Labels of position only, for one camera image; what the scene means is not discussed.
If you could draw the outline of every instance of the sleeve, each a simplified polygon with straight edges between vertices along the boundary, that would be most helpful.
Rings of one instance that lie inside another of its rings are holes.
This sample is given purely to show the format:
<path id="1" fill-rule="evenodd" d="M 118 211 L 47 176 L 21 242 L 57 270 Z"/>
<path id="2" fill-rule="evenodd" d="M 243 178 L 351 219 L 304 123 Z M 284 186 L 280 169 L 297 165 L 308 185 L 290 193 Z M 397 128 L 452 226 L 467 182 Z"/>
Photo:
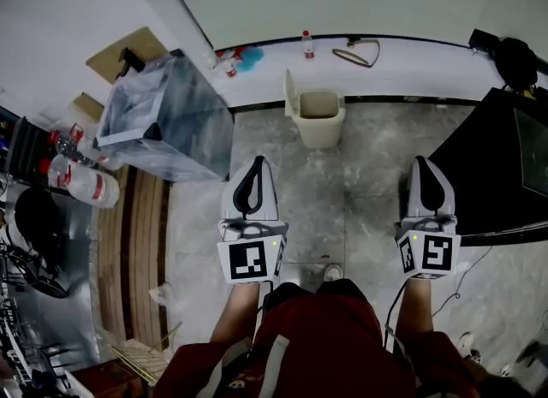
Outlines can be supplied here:
<path id="1" fill-rule="evenodd" d="M 196 396 L 227 350 L 220 343 L 196 343 L 177 349 L 152 391 L 152 398 Z"/>
<path id="2" fill-rule="evenodd" d="M 472 372 L 446 334 L 424 333 L 412 342 L 405 342 L 405 351 L 424 389 L 436 389 L 461 398 L 479 396 Z"/>

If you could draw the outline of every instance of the white sneaker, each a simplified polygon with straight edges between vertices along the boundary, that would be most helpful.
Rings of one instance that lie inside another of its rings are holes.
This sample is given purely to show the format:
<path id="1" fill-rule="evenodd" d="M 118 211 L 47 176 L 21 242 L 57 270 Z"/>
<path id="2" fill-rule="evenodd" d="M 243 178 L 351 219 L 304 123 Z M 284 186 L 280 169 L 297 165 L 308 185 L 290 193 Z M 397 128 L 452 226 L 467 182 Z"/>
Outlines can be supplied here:
<path id="1" fill-rule="evenodd" d="M 324 281 L 331 282 L 337 279 L 343 279 L 343 269 L 341 269 L 340 265 L 332 264 L 325 269 Z"/>
<path id="2" fill-rule="evenodd" d="M 465 358 L 466 356 L 472 353 L 472 345 L 474 344 L 474 334 L 464 333 L 459 342 L 456 344 L 456 349 L 459 351 L 461 357 Z"/>

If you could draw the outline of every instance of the small trash bin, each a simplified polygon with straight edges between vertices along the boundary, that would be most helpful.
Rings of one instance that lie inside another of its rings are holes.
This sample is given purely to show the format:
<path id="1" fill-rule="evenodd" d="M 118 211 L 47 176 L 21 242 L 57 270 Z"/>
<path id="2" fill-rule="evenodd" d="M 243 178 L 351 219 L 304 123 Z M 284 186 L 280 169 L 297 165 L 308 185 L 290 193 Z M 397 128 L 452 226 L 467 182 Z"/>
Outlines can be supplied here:
<path id="1" fill-rule="evenodd" d="M 291 116 L 299 128 L 302 142 L 308 148 L 329 148 L 337 145 L 343 130 L 344 97 L 333 91 L 297 93 L 291 72 L 287 69 L 283 83 L 285 115 Z"/>

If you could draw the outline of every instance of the red shirt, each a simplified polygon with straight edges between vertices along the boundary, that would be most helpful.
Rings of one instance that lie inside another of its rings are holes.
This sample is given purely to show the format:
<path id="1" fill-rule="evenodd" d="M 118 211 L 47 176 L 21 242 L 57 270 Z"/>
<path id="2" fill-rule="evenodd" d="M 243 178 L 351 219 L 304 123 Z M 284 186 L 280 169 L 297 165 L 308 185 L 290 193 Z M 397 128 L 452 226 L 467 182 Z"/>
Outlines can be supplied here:
<path id="1" fill-rule="evenodd" d="M 425 333 L 407 343 L 411 366 L 383 349 L 378 320 L 368 302 L 335 294 L 297 296 L 268 312 L 252 351 L 223 370 L 215 396 L 259 396 L 278 335 L 289 344 L 274 396 L 412 397 L 417 396 L 415 377 L 430 390 L 477 396 L 474 378 L 445 334 Z M 180 347 L 152 397 L 196 396 L 226 349 L 218 343 Z"/>

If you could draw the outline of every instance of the white floor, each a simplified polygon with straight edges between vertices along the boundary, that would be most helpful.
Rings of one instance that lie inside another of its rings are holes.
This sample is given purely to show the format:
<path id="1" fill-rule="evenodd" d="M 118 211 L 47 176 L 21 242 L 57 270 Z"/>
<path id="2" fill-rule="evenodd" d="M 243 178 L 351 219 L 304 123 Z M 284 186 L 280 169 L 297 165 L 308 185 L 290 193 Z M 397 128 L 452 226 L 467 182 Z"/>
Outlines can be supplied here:
<path id="1" fill-rule="evenodd" d="M 281 281 L 315 289 L 326 265 L 340 264 L 384 323 L 404 281 L 393 240 L 398 180 L 414 156 L 430 155 L 472 109 L 349 104 L 341 144 L 325 151 L 306 149 L 282 109 L 237 113 L 232 173 L 264 155 L 272 167 L 280 218 L 290 225 Z M 182 322 L 173 348 L 207 342 L 230 291 L 216 248 L 223 187 L 184 183 L 171 190 L 167 308 L 170 328 Z M 432 282 L 434 311 L 487 250 L 463 248 L 456 275 Z M 435 326 L 454 342 L 462 333 L 474 332 L 485 366 L 499 371 L 542 328 L 548 309 L 547 265 L 544 242 L 493 247 L 467 274 L 462 297 L 435 317 Z"/>

